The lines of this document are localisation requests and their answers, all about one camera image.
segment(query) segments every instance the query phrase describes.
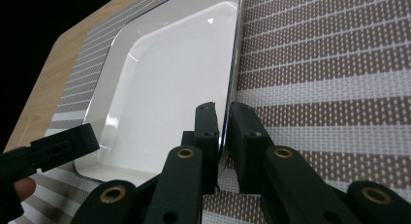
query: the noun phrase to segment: wooden table surface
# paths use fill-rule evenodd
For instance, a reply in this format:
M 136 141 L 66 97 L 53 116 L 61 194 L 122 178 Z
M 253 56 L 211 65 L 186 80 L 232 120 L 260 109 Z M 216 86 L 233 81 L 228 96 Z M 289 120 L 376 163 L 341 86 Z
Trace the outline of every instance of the wooden table surface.
M 136 0 L 111 0 L 57 39 L 5 151 L 18 146 L 29 146 L 32 141 L 45 136 L 90 28 L 134 1 Z

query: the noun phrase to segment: black background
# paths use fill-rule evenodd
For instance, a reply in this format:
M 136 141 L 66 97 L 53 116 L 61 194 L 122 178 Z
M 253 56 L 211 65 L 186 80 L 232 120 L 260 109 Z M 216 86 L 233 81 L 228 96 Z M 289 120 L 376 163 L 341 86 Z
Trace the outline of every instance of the black background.
M 57 38 L 110 0 L 2 1 L 1 152 Z

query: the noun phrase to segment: white tray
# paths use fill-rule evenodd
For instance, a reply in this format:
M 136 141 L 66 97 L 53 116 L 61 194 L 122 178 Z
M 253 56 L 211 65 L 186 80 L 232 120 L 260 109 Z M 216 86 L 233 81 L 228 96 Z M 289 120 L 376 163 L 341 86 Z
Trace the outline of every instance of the white tray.
M 194 130 L 195 108 L 206 102 L 215 103 L 223 132 L 239 2 L 170 0 L 123 27 L 84 120 L 100 149 L 75 160 L 79 176 L 138 186 L 160 174 L 182 132 Z

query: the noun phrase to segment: striped placemat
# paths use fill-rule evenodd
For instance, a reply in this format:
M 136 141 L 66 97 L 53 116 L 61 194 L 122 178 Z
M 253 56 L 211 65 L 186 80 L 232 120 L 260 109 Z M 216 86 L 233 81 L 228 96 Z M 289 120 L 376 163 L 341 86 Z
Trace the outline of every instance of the striped placemat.
M 90 30 L 47 135 L 82 124 L 110 44 L 129 20 L 166 0 L 139 0 Z M 276 144 L 342 191 L 356 180 L 411 203 L 411 0 L 243 0 L 237 100 Z M 71 164 L 33 176 L 15 223 L 70 223 L 98 183 Z M 259 196 L 238 194 L 232 160 L 203 223 L 265 223 Z

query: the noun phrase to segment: dark background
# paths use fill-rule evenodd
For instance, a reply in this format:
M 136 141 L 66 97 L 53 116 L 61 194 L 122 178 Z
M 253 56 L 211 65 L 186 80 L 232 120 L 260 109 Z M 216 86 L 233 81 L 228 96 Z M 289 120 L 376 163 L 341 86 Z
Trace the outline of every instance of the dark background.
M 2 0 L 0 152 L 57 38 L 110 0 Z

